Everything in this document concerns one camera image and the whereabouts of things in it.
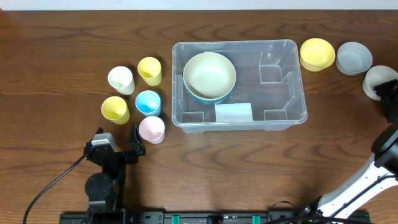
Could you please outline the white small bowl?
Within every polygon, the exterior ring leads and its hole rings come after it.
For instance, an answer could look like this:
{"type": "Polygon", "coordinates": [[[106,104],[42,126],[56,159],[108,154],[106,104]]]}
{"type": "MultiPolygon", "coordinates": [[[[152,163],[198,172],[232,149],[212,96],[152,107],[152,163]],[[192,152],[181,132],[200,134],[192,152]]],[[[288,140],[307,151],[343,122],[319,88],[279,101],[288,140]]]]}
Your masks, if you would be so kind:
{"type": "Polygon", "coordinates": [[[385,65],[372,67],[363,80],[363,90],[368,97],[379,101],[381,97],[376,95],[374,87],[394,79],[397,79],[397,72],[393,68],[385,65]]]}

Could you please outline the grey small bowl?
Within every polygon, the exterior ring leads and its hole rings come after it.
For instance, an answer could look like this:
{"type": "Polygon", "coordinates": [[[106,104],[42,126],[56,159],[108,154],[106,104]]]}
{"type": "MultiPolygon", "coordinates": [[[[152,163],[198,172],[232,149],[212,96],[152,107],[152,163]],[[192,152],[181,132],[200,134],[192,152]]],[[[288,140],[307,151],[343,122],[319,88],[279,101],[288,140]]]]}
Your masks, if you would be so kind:
{"type": "Polygon", "coordinates": [[[366,72],[373,64],[371,51],[359,42],[346,42],[336,55],[336,67],[345,75],[358,75],[366,72]]]}

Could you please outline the yellow small bowl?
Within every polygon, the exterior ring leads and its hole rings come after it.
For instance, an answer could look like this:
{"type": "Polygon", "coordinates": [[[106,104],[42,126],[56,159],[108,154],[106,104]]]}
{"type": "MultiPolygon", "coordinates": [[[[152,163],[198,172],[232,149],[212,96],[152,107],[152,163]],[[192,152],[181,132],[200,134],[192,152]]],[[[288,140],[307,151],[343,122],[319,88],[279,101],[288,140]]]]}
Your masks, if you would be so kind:
{"type": "Polygon", "coordinates": [[[319,72],[333,64],[336,53],[333,46],[326,40],[311,38],[300,48],[300,63],[311,71],[319,72]]]}

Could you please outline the beige large bowl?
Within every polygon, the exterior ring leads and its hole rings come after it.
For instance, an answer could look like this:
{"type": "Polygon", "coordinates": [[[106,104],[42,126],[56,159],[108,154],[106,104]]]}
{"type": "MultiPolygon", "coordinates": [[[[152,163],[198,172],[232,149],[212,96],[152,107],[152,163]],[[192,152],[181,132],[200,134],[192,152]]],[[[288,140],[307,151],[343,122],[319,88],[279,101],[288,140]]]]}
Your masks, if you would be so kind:
{"type": "Polygon", "coordinates": [[[192,57],[183,70],[183,82],[195,96],[203,100],[224,97],[235,86],[237,73],[224,55],[204,52],[192,57]]]}

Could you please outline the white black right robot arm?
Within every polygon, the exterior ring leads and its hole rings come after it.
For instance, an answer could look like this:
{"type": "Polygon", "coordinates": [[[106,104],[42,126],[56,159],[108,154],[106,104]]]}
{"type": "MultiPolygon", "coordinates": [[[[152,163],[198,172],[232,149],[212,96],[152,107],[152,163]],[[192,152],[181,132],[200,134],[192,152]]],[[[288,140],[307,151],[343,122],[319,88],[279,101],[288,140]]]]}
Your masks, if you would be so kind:
{"type": "Polygon", "coordinates": [[[397,185],[397,123],[375,140],[371,156],[357,173],[336,190],[320,197],[309,214],[348,218],[382,191],[397,185]]]}

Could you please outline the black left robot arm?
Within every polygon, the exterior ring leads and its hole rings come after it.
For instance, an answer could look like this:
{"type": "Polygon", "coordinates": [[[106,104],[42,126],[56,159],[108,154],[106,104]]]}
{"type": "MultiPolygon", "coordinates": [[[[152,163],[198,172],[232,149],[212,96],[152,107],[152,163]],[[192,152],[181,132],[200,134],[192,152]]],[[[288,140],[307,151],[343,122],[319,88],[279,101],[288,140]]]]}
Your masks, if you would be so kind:
{"type": "Polygon", "coordinates": [[[96,212],[115,211],[123,199],[126,166],[139,162],[146,154],[146,148],[136,124],[132,125],[129,137],[130,150],[116,152],[116,141],[111,133],[98,128],[94,137],[86,143],[83,155],[100,166],[101,172],[93,174],[85,184],[89,208],[96,212]]]}

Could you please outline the pink plastic cup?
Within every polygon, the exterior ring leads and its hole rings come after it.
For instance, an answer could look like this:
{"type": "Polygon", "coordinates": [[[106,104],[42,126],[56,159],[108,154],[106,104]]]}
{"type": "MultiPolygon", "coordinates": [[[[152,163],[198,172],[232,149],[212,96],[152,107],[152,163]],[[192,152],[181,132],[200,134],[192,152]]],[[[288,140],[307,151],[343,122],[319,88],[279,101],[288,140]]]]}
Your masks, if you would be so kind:
{"type": "Polygon", "coordinates": [[[159,144],[165,137],[165,123],[157,116],[144,118],[139,125],[141,138],[152,144],[159,144]]]}

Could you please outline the yellow cup near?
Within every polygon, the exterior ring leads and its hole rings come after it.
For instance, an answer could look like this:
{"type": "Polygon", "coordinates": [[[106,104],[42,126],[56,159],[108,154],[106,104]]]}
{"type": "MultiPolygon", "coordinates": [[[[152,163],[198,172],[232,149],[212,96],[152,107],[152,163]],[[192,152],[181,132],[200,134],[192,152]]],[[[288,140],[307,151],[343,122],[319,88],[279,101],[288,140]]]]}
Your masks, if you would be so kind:
{"type": "Polygon", "coordinates": [[[110,96],[101,105],[102,115],[115,124],[126,124],[130,118],[130,112],[125,100],[119,96],[110,96]]]}

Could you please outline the yellow cup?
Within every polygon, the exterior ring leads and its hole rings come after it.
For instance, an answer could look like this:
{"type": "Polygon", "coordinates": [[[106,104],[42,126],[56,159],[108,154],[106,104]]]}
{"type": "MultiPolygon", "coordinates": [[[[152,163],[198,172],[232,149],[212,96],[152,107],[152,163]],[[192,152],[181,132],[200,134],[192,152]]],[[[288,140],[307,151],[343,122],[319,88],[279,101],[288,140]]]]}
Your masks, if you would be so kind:
{"type": "Polygon", "coordinates": [[[149,86],[157,86],[162,81],[162,67],[154,57],[143,58],[137,66],[137,71],[149,86]]]}
{"type": "Polygon", "coordinates": [[[125,100],[119,96],[110,96],[101,105],[102,115],[115,124],[126,124],[130,118],[130,112],[125,100]]]}

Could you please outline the light blue plastic cup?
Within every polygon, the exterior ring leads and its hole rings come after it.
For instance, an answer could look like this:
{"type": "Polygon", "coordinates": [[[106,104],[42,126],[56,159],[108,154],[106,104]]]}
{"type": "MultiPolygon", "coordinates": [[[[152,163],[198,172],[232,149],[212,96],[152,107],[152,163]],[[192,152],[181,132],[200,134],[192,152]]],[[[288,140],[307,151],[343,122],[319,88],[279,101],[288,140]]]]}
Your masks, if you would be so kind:
{"type": "Polygon", "coordinates": [[[135,106],[144,116],[159,116],[161,113],[161,99],[152,90],[140,92],[135,100],[135,106]]]}

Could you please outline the white plastic cup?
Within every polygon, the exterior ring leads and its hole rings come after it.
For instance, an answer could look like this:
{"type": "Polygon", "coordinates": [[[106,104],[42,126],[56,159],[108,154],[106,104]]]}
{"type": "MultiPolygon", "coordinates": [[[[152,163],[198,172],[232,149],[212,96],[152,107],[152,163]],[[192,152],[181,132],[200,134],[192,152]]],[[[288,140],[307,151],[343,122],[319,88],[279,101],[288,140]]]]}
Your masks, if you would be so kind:
{"type": "Polygon", "coordinates": [[[135,90],[133,73],[124,66],[114,67],[108,73],[108,83],[122,95],[131,95],[135,90]]]}

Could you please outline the yellow cup far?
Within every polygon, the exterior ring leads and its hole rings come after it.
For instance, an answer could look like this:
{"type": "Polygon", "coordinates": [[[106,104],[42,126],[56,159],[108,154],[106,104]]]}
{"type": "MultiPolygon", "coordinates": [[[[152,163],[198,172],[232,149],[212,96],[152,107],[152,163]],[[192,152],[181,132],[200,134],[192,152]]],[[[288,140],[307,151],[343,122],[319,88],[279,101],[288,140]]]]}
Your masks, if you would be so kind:
{"type": "Polygon", "coordinates": [[[149,86],[157,86],[162,81],[162,67],[154,57],[143,58],[137,66],[137,71],[149,86]]]}

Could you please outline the dark teal large bowl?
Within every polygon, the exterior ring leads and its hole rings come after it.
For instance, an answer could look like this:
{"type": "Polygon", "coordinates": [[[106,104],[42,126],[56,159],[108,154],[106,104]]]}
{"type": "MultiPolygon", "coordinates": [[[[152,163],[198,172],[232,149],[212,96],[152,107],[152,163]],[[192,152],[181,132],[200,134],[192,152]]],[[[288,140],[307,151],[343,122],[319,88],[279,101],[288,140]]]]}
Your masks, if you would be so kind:
{"type": "Polygon", "coordinates": [[[223,102],[224,100],[226,100],[228,97],[230,97],[233,94],[233,90],[232,89],[229,93],[227,93],[224,97],[217,99],[217,100],[203,100],[200,99],[199,97],[195,96],[192,92],[189,91],[189,89],[184,85],[184,90],[187,91],[187,93],[195,100],[203,103],[203,104],[207,104],[207,105],[216,105],[219,104],[221,102],[223,102]]]}

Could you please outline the clear plastic storage bin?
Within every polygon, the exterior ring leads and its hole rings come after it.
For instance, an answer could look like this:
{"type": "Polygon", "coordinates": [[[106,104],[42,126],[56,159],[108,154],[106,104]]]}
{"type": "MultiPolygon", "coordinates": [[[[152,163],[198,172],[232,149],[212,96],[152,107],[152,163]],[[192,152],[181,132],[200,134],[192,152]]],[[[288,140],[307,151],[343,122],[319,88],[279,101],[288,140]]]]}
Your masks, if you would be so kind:
{"type": "Polygon", "coordinates": [[[179,42],[172,49],[172,121],[186,133],[264,129],[285,130],[308,118],[299,50],[293,40],[179,42]],[[219,104],[250,103],[253,121],[216,122],[215,105],[184,90],[183,70],[197,54],[215,52],[234,65],[233,94],[219,104]]]}

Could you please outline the white label sticker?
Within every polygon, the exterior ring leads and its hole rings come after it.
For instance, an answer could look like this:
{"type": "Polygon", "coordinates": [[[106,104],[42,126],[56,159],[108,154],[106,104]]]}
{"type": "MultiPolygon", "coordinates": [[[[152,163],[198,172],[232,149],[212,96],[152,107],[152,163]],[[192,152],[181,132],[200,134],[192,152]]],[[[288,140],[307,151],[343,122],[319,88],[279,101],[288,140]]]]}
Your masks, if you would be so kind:
{"type": "Polygon", "coordinates": [[[215,105],[216,122],[237,123],[253,121],[250,103],[233,103],[215,105]]]}

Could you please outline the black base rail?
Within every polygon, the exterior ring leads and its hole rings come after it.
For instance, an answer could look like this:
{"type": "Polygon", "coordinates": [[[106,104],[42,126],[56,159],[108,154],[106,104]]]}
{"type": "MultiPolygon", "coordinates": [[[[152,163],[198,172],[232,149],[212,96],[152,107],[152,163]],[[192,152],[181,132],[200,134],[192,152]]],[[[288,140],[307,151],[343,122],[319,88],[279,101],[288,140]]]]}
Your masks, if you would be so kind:
{"type": "Polygon", "coordinates": [[[116,211],[65,212],[59,224],[123,223],[123,224],[266,224],[266,223],[338,223],[327,217],[304,217],[291,210],[238,213],[170,213],[161,211],[133,212],[116,211]]]}

